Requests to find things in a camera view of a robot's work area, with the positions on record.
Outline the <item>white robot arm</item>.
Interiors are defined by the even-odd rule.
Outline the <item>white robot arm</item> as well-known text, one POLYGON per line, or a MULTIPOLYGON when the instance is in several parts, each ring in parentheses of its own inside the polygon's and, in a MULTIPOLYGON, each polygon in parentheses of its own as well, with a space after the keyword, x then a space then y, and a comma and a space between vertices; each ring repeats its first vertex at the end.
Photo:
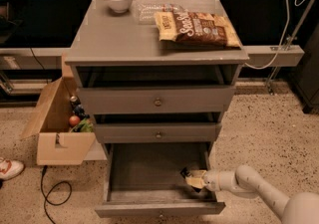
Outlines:
POLYGON ((240 165, 234 171, 191 170, 181 175, 195 191, 228 191, 239 197, 259 196, 281 224, 319 224, 319 194, 301 192, 288 197, 254 168, 240 165))

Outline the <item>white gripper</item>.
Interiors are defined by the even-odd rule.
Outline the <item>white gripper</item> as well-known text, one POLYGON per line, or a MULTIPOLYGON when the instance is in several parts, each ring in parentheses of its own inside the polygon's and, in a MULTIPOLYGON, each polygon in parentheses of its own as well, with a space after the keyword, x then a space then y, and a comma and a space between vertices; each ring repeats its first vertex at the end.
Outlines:
POLYGON ((220 191, 219 171, 215 170, 191 170, 190 177, 185 179, 186 183, 194 188, 206 187, 210 191, 220 191))

